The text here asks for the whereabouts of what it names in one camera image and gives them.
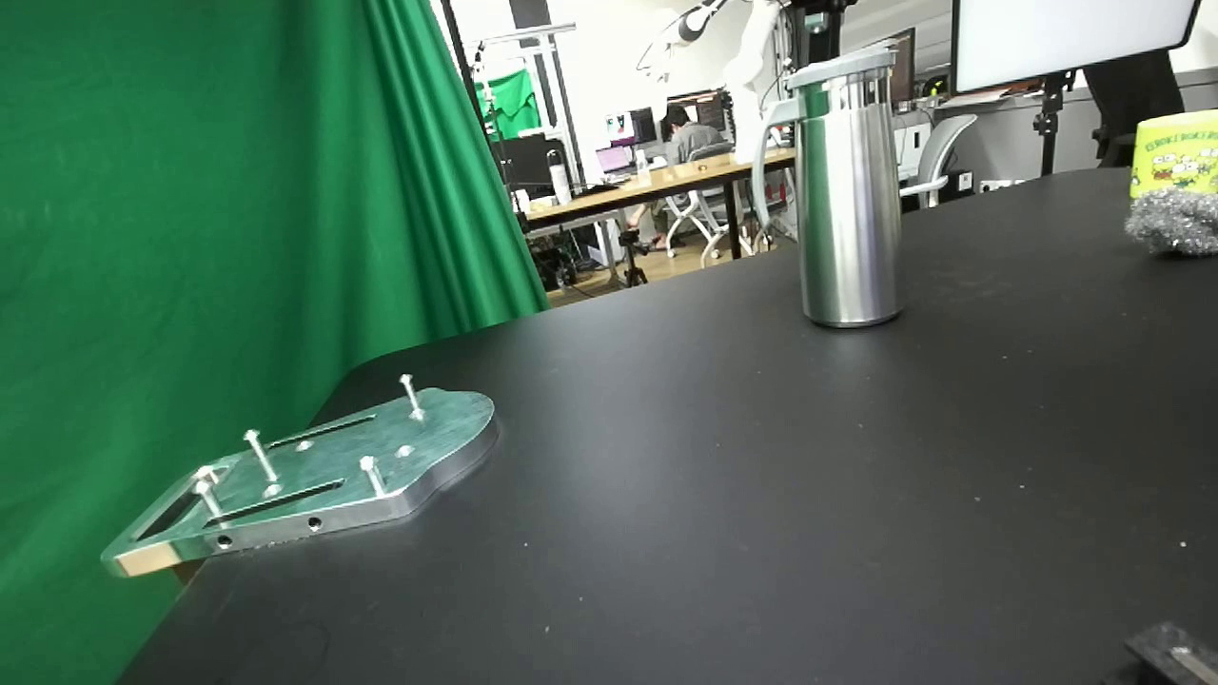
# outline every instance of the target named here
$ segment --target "black table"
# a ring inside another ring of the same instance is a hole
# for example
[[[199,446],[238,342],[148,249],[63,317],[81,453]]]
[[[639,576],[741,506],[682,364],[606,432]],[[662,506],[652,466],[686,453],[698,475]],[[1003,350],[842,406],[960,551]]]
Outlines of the black table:
[[[223,557],[129,680],[1106,680],[1218,642],[1218,264],[1125,175],[904,216],[904,317],[798,319],[786,251],[351,373],[484,390],[501,448],[410,524]]]

